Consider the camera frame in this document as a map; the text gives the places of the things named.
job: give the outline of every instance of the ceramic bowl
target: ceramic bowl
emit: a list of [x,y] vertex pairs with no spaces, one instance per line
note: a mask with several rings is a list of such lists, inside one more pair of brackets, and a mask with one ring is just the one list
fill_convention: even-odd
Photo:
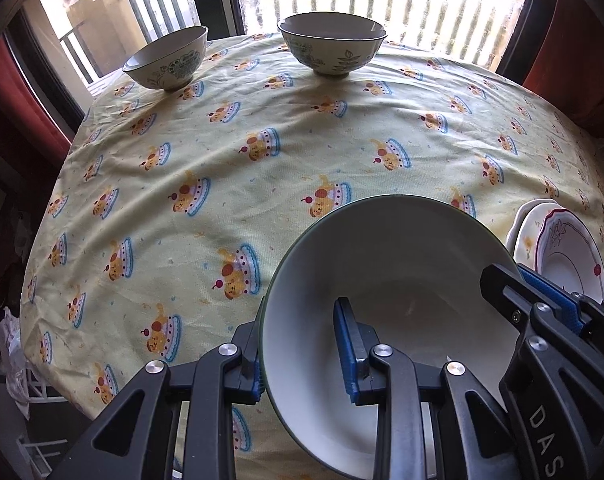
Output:
[[[352,202],[309,227],[275,272],[260,326],[267,390],[291,436],[335,471],[372,478],[377,407],[355,406],[345,391],[333,332],[338,296],[381,342],[437,367],[459,360],[501,399],[498,383],[518,333],[480,293],[491,263],[519,275],[481,223],[417,196]],[[423,416],[432,474],[425,409]]]
[[176,30],[138,50],[122,67],[145,88],[177,90],[185,86],[204,59],[208,28]]
[[322,75],[343,76],[373,59],[386,37],[373,20],[342,12],[305,12],[277,24],[295,58]]
[[519,209],[515,213],[513,225],[511,225],[511,228],[508,230],[508,234],[506,234],[505,245],[511,256],[515,254],[515,242],[517,241],[517,235],[519,234],[522,224],[524,223],[524,218],[531,212],[531,209],[533,209],[533,207],[540,204],[555,204],[557,207],[559,207],[559,204],[555,202],[555,200],[551,200],[550,198],[536,198],[535,200],[529,200],[528,202],[523,203],[519,207]]
[[515,261],[525,264],[566,292],[604,300],[604,263],[582,221],[571,211],[536,206],[524,220]]

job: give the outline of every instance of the tablecloth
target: tablecloth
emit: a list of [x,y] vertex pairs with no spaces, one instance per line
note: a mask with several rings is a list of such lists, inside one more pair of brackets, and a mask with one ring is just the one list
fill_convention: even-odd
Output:
[[[549,196],[604,260],[604,153],[501,76],[385,42],[368,66],[325,78],[279,34],[214,41],[205,58],[182,90],[123,75],[95,101],[31,251],[25,353],[90,417],[147,361],[228,341],[290,244],[353,200],[428,196],[504,241],[517,208]],[[236,406],[233,428],[240,479],[335,478],[267,396]]]

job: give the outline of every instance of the stacked plates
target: stacked plates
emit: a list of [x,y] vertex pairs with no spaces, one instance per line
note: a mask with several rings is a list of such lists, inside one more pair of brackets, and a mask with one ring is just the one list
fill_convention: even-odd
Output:
[[517,210],[506,248],[518,264],[566,292],[604,300],[604,263],[593,237],[571,211],[554,200],[531,200]]

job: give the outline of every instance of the bowl base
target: bowl base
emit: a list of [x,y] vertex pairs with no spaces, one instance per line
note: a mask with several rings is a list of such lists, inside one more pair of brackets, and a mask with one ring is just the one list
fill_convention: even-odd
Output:
[[182,88],[184,88],[186,85],[188,85],[191,81],[193,81],[193,76],[195,74],[191,74],[191,77],[189,77],[188,81],[185,81],[184,83],[180,83],[178,86],[173,86],[171,88],[165,88],[164,91],[165,92],[175,92],[177,90],[180,90]]
[[319,75],[319,76],[322,76],[322,77],[328,77],[329,79],[344,79],[351,72],[346,72],[346,73],[343,73],[343,74],[323,74],[322,72],[317,72],[317,70],[313,70],[313,73],[315,75]]

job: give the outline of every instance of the red curtain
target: red curtain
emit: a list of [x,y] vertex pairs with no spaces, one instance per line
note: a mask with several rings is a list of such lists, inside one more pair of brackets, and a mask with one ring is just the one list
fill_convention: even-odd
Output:
[[584,0],[557,0],[524,86],[604,138],[604,27]]
[[[28,142],[59,171],[71,143],[32,94],[4,36],[0,37],[0,109],[22,134],[22,142]],[[13,146],[13,149],[24,149],[24,146]]]

